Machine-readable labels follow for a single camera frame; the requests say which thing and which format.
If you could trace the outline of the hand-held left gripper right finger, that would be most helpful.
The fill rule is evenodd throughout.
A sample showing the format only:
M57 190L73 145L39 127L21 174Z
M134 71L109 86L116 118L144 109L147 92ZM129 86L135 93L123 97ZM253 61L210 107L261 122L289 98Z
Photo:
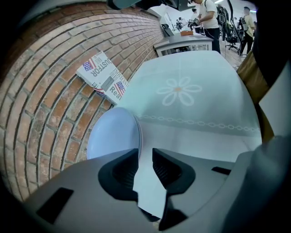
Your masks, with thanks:
M183 222L206 204L224 184L234 163L152 150L153 169L166 190L159 230Z

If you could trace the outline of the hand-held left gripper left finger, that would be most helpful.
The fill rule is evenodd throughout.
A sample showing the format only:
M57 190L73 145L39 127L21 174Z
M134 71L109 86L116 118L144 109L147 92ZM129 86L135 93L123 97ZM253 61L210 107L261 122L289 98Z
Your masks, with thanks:
M157 233L133 190L138 149L76 163L38 188L25 208L49 233Z

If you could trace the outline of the big blue plate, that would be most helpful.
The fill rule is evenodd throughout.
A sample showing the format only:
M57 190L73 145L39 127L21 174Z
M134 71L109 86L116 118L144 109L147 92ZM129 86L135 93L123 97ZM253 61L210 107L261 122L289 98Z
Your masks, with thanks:
M105 112L93 126L87 144L87 159L114 152L141 149L138 120L127 109L115 107Z

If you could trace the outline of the light blue flower tablecloth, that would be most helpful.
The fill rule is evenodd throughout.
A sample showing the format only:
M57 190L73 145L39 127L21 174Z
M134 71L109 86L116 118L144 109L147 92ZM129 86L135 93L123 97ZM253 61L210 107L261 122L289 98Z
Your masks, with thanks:
M229 62L216 51L189 51L144 62L118 107L130 111L142 132L134 190L138 206L161 218L166 190L152 166L153 148L235 162L261 145L252 99Z

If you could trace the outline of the person's khaki trousers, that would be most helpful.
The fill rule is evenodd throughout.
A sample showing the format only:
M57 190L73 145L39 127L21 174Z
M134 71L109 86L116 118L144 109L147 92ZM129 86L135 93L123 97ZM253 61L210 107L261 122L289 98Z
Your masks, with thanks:
M268 142L274 137L274 132L259 102L269 91L270 87L263 77L253 55L253 51L247 54L246 58L237 69L237 74L246 86L255 106L260 124L262 142Z

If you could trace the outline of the white printed cardboard box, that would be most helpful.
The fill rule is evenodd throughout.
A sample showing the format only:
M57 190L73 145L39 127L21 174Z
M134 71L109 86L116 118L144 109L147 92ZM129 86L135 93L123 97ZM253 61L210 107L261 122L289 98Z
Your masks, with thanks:
M102 51L85 61L76 75L113 105L120 102L129 86L126 78Z

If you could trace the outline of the grey desk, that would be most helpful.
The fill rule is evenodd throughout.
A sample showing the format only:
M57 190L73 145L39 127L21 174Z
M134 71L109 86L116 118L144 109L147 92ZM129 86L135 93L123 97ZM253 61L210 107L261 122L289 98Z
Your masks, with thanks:
M164 38L162 41L153 45L158 57L171 54L171 50L177 50L183 47L189 47L191 51L198 48L205 48L207 51L212 50L212 39L201 34L181 36L176 34Z

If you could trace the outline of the black office chair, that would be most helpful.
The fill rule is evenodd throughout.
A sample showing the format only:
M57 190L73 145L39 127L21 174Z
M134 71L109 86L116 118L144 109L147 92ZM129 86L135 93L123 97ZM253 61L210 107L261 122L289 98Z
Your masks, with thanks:
M240 48L236 46L238 43L238 36L234 34L233 27L229 23L226 23L223 27L223 41L228 43L225 47L228 47L229 50L233 48L239 53Z

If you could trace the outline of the person's black shirt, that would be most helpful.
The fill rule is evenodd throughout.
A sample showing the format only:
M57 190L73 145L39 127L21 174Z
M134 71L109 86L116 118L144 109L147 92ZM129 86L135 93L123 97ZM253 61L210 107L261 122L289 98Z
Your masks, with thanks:
M291 0L250 0L256 7L253 55L271 87L291 59Z

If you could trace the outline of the black desk device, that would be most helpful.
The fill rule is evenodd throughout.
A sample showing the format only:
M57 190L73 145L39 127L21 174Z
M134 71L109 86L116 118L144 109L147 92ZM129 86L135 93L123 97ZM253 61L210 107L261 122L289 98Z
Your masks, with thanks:
M164 30L165 37L170 37L170 36L174 35L172 30L169 28L168 24L161 24L161 26L162 26L162 28Z

